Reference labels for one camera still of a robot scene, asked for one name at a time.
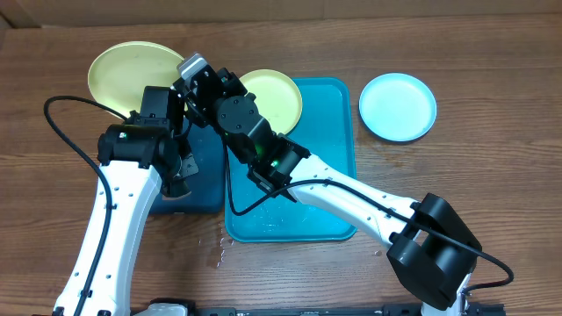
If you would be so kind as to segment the yellow plate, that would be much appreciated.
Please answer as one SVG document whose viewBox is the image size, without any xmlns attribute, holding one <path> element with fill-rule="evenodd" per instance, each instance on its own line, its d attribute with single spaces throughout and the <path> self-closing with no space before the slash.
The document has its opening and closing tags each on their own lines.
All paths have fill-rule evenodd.
<svg viewBox="0 0 562 316">
<path fill-rule="evenodd" d="M 298 124 L 303 101 L 289 76 L 272 69 L 258 69 L 243 75 L 241 82 L 256 96 L 258 111 L 274 132 L 287 135 Z"/>
<path fill-rule="evenodd" d="M 119 43 L 90 65 L 88 87 L 94 100 L 124 116 L 140 111 L 147 86 L 169 87 L 179 77 L 182 55 L 147 41 Z"/>
</svg>

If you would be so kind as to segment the light blue plate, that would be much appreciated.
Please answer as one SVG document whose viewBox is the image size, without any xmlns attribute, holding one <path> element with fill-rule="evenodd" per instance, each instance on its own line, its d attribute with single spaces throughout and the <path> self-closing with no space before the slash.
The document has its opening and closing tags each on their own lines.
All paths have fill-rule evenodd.
<svg viewBox="0 0 562 316">
<path fill-rule="evenodd" d="M 420 79 L 402 73 L 379 75 L 367 83 L 358 109 L 371 132 L 394 143 L 422 138 L 437 117 L 437 102 L 431 89 Z"/>
</svg>

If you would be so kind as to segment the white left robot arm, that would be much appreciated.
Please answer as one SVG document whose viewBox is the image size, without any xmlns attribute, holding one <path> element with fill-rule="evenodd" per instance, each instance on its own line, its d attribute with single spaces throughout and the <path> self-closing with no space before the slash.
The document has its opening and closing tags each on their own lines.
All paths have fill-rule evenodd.
<svg viewBox="0 0 562 316">
<path fill-rule="evenodd" d="M 55 315 L 127 315 L 133 269 L 158 194 L 186 195 L 182 167 L 166 127 L 111 125 L 98 140 L 97 195 L 73 274 Z"/>
</svg>

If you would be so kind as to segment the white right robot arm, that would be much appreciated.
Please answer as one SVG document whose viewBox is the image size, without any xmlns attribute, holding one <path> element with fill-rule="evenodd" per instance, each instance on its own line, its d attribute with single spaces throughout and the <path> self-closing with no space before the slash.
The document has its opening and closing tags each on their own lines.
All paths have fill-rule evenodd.
<svg viewBox="0 0 562 316">
<path fill-rule="evenodd" d="M 481 246 L 443 198 L 417 202 L 359 182 L 319 156 L 275 133 L 238 77 L 201 61 L 182 65 L 174 88 L 189 115 L 212 126 L 268 198 L 330 212 L 386 247 L 386 256 L 405 289 L 423 303 L 424 315 L 459 315 Z"/>
</svg>

